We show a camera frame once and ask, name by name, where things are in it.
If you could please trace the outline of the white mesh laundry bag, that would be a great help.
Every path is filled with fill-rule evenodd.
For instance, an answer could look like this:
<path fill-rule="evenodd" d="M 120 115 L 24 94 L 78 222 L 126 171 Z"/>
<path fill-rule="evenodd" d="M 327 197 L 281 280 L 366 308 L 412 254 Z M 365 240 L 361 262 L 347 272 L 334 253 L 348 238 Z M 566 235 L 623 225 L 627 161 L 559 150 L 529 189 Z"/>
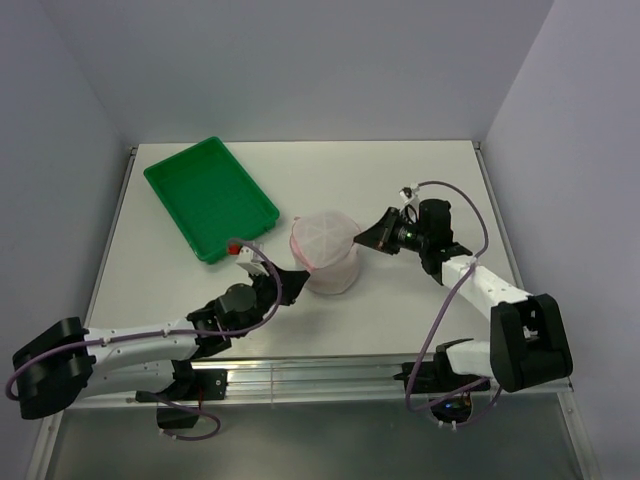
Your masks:
<path fill-rule="evenodd" d="M 306 289 L 339 295 L 350 288 L 360 270 L 354 243 L 360 232 L 354 220 L 336 210 L 294 219 L 289 246 L 296 265 L 309 273 Z"/>

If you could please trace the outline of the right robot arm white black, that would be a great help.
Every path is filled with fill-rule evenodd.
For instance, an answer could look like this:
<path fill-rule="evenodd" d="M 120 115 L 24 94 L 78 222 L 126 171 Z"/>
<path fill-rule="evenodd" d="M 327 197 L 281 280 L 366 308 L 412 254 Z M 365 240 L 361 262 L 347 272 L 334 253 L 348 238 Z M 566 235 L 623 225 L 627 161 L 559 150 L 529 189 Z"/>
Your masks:
<path fill-rule="evenodd" d="M 513 393 L 569 377 L 573 359 L 557 301 L 533 295 L 478 264 L 456 242 L 451 205 L 427 199 L 408 216 L 388 208 L 355 243 L 388 255 L 418 254 L 425 273 L 451 296 L 460 295 L 489 322 L 486 341 L 459 339 L 437 346 L 431 360 L 404 364 L 397 379 L 411 393 L 445 393 L 466 386 L 477 390 L 496 381 Z"/>

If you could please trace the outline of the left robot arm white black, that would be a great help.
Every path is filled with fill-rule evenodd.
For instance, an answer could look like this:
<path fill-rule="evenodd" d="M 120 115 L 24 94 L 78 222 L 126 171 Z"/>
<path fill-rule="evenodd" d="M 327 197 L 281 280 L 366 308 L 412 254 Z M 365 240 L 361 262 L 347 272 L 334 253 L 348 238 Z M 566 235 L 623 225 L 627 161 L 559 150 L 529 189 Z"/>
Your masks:
<path fill-rule="evenodd" d="M 111 393 L 183 399 L 196 384 L 194 361 L 230 349 L 294 304 L 309 278 L 304 270 L 252 274 L 186 316 L 147 327 L 89 329 L 77 317 L 62 319 L 13 355 L 5 394 L 27 420 Z"/>

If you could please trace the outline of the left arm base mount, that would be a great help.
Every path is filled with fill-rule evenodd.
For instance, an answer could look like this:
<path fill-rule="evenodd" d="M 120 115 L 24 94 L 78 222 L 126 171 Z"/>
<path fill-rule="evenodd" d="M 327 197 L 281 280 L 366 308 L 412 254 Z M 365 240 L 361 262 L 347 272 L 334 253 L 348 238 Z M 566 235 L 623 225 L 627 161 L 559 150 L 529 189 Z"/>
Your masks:
<path fill-rule="evenodd" d="M 204 410 L 205 401 L 223 400 L 226 395 L 228 372 L 226 369 L 196 369 L 190 365 L 177 368 L 167 387 L 152 392 L 137 391 L 138 403 L 156 403 L 156 424 L 161 433 L 175 436 L 182 441 L 204 440 L 215 436 L 221 430 L 221 421 L 215 415 Z M 196 426 L 200 419 L 214 423 L 214 430 L 199 436 L 180 434 Z"/>

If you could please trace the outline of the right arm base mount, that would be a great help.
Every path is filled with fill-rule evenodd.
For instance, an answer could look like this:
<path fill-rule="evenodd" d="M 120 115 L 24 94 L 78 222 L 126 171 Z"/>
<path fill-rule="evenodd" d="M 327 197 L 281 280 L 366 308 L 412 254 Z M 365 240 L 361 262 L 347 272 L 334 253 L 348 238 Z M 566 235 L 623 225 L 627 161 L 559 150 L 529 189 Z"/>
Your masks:
<path fill-rule="evenodd" d="M 476 380 L 479 380 L 478 376 L 458 375 L 453 372 L 450 366 L 446 366 L 443 362 L 432 360 L 421 364 L 412 392 L 414 394 L 444 395 Z M 473 409 L 471 393 L 489 390 L 490 382 L 486 380 L 470 391 L 456 394 L 435 405 L 431 408 L 431 413 L 437 421 L 444 424 L 466 422 L 470 418 Z"/>

